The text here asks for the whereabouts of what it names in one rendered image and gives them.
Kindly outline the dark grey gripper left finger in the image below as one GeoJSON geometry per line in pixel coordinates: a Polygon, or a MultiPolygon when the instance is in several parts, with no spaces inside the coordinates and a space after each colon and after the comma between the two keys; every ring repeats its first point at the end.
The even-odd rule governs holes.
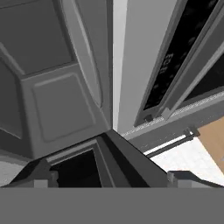
{"type": "Polygon", "coordinates": [[[11,181],[3,188],[56,188],[58,187],[58,173],[56,171],[39,171],[32,173],[29,177],[17,181],[11,181]]]}

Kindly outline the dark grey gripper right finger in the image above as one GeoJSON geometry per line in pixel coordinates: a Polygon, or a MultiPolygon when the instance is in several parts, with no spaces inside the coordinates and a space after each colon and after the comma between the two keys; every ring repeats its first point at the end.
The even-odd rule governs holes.
{"type": "Polygon", "coordinates": [[[201,179],[190,171],[168,171],[167,186],[170,188],[223,188],[223,185],[201,179]]]}

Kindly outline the grey fridge door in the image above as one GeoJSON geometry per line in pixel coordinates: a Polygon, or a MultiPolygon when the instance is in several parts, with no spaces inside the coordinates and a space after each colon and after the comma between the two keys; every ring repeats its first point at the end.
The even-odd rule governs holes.
{"type": "Polygon", "coordinates": [[[0,0],[0,149],[42,158],[112,127],[113,0],[75,0],[99,74],[90,94],[61,0],[0,0]]]}

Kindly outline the dark grey box-shaped appliance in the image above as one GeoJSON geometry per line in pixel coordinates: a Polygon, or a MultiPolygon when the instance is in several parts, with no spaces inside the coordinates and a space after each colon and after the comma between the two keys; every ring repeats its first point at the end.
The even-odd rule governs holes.
{"type": "Polygon", "coordinates": [[[166,187],[166,172],[111,130],[46,158],[59,187],[166,187]]]}

